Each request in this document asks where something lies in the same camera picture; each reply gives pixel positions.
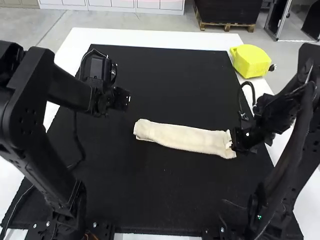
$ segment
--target yellow container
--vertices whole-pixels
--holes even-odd
[[[260,77],[267,74],[271,58],[260,47],[243,44],[231,47],[234,68],[245,78]]]

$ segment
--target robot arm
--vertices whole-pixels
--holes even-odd
[[[81,239],[86,189],[48,139],[43,126],[47,101],[99,117],[109,108],[125,111],[130,95],[113,87],[117,66],[108,56],[98,51],[85,55],[80,70],[90,70],[83,70],[80,80],[55,65],[54,57],[48,49],[24,51],[0,41],[0,155],[44,195],[55,220],[68,229],[66,235]]]
[[[320,163],[320,160],[311,163],[307,159],[310,154],[303,149],[305,142],[312,139],[312,136],[307,138],[310,124],[314,112],[319,111],[319,58],[306,58],[310,52],[319,55],[320,48],[305,43],[299,52],[299,62],[301,56],[305,62],[300,64],[297,74],[278,94],[259,97],[253,107],[253,121],[240,115],[241,127],[232,132],[232,148],[247,154],[254,152],[257,144],[272,145],[275,134],[282,134],[295,121],[292,135],[275,168],[249,198],[246,240],[287,239],[296,199]]]

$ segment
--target white table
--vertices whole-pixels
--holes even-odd
[[[55,63],[72,75],[75,75],[82,56],[90,44],[119,45],[167,49],[191,50],[224,50],[243,44],[238,34],[232,33],[204,33],[204,32],[169,32],[73,28],[55,56]],[[239,82],[244,80],[238,75]],[[256,97],[263,93],[272,94],[266,80],[262,77],[251,80],[255,87]],[[252,103],[250,88],[244,88],[244,94],[249,105]],[[51,125],[59,106],[48,103],[45,113],[44,126]],[[276,164],[288,139],[292,128],[282,135],[277,135],[272,147],[267,146],[273,164]],[[13,197],[15,196],[23,175],[10,163],[0,159],[0,219],[5,215]],[[295,204],[295,216],[298,220],[305,240],[318,240],[320,236],[320,171],[316,170]],[[27,230],[8,230],[7,240],[23,240]],[[142,234],[116,234],[116,240],[191,240],[200,239],[188,236],[163,236]]]

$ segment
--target black foam mat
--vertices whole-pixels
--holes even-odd
[[[116,84],[131,91],[126,113],[111,110],[107,118],[78,114],[78,134],[87,160],[74,175],[87,188],[87,217],[104,219],[117,231],[199,235],[220,223],[219,214],[246,223],[222,200],[246,206],[257,184],[273,168],[264,144],[258,154],[223,159],[136,140],[138,119],[227,130],[239,125],[239,82],[225,51],[91,45],[118,63]],[[251,116],[241,95],[243,109]],[[73,113],[61,107],[48,136],[66,165],[79,159],[73,141]],[[30,183],[24,179],[15,202]],[[35,190],[10,227],[28,228],[49,214]],[[301,234],[296,221],[293,232]]]

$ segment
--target floor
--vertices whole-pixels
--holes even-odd
[[[259,15],[254,33],[248,33],[242,27],[233,27],[230,32],[239,34],[245,44],[253,44],[264,49],[277,64],[277,70],[269,72],[265,77],[272,91],[277,93],[297,71],[298,49],[302,43],[272,41],[263,29],[266,18],[267,12]],[[308,39],[300,31],[301,24],[302,21],[295,14],[291,14],[285,22],[281,37]],[[26,49],[40,46],[56,52],[73,27],[200,32],[190,0],[186,1],[183,16],[0,8],[0,39],[17,42]],[[205,32],[223,33],[223,29],[213,27],[206,29]]]

